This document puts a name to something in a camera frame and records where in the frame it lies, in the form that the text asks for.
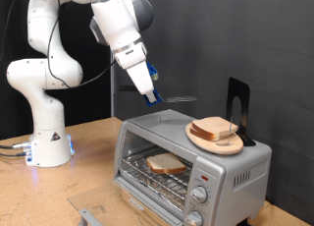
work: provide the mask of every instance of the bread slice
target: bread slice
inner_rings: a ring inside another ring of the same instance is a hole
[[[149,156],[146,163],[156,174],[178,174],[186,170],[186,166],[172,153]]]
[[[206,140],[217,141],[229,135],[230,122],[221,117],[209,117],[202,120],[194,120],[192,122],[192,129],[195,130],[195,132],[191,131],[193,135],[200,138],[206,136]],[[236,131],[237,125],[232,124],[231,134]]]

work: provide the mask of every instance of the black cable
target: black cable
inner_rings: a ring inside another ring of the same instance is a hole
[[[7,31],[8,31],[8,26],[9,26],[9,20],[10,20],[10,17],[11,17],[11,13],[12,13],[12,9],[13,9],[13,6],[15,4],[16,0],[13,0],[12,3],[11,3],[11,7],[9,9],[9,13],[8,13],[8,18],[7,18],[7,23],[6,23],[6,26],[5,26],[5,29],[4,29],[4,33],[3,33],[3,40],[2,40],[2,45],[1,45],[1,56],[0,56],[0,62],[2,61],[2,58],[3,58],[3,55],[4,55],[4,48],[5,48],[5,41],[6,41],[6,36],[7,36]]]
[[[13,147],[9,145],[0,145],[0,148],[1,149],[13,149]]]
[[[26,156],[26,153],[25,152],[21,152],[21,153],[15,154],[15,155],[7,155],[7,154],[0,153],[0,155],[8,156],[8,157],[20,157],[20,156]]]
[[[62,79],[60,79],[60,78],[56,77],[55,75],[53,75],[53,73],[52,73],[52,71],[51,71],[51,68],[50,68],[50,44],[51,44],[51,40],[52,40],[53,33],[54,33],[54,31],[55,31],[55,28],[56,28],[56,26],[57,26],[57,24],[58,24],[58,22],[59,22],[59,17],[60,17],[60,0],[58,0],[58,5],[59,5],[58,18],[57,18],[57,20],[56,20],[56,23],[55,23],[54,27],[52,28],[52,32],[51,32],[51,34],[50,34],[49,43],[48,43],[48,50],[47,50],[48,69],[49,69],[50,75],[51,75],[53,78],[55,78],[56,80],[62,82],[67,88],[77,88],[77,87],[80,87],[80,86],[88,85],[89,83],[91,83],[91,82],[97,80],[97,79],[100,78],[103,74],[105,74],[105,73],[108,71],[108,69],[111,68],[111,67],[116,63],[116,61],[113,61],[110,66],[108,66],[100,75],[98,75],[98,76],[95,77],[94,79],[92,79],[92,80],[90,80],[90,81],[87,81],[87,82],[85,82],[85,83],[83,83],[83,84],[76,85],[76,86],[70,86],[70,85],[68,85],[65,81],[63,81]]]

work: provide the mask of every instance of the black metal holder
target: black metal holder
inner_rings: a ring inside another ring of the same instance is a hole
[[[241,122],[237,134],[243,140],[244,146],[255,146],[256,143],[246,135],[248,104],[249,104],[249,86],[235,78],[229,78],[228,100],[227,100],[227,120],[231,120],[233,113],[233,103],[237,96],[241,102]]]
[[[247,219],[244,219],[242,222],[236,224],[236,226],[251,226],[247,223]]]

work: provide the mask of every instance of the wooden plate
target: wooden plate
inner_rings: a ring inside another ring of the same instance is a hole
[[[192,123],[189,123],[185,128],[185,132],[188,138],[194,144],[201,147],[202,149],[208,150],[213,153],[226,154],[226,155],[237,154],[243,150],[243,141],[237,134],[232,134],[230,136],[230,143],[232,145],[220,146],[218,145],[218,143],[221,143],[221,144],[228,143],[228,137],[223,138],[219,141],[207,141],[191,134],[189,131],[191,127],[192,127]]]

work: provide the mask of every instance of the dark background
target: dark background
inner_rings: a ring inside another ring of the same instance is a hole
[[[248,134],[273,149],[267,197],[314,225],[314,0],[149,0],[143,39],[165,97],[197,102],[148,108],[136,92],[115,91],[122,120],[173,109],[226,117],[229,77],[249,84]],[[116,86],[131,85],[115,70]],[[239,101],[234,116],[239,120]]]
[[[0,44],[8,11],[13,0],[0,0]],[[0,62],[0,140],[31,134],[32,116],[27,100],[7,82],[8,65],[25,58],[45,58],[27,43],[27,6],[17,0],[11,19],[3,60]],[[67,3],[62,6],[60,32],[63,46],[84,71],[83,81],[98,76],[110,64],[110,49],[97,44],[89,23],[90,4]],[[92,84],[77,89],[48,90],[65,106],[66,126],[110,117],[110,73]]]

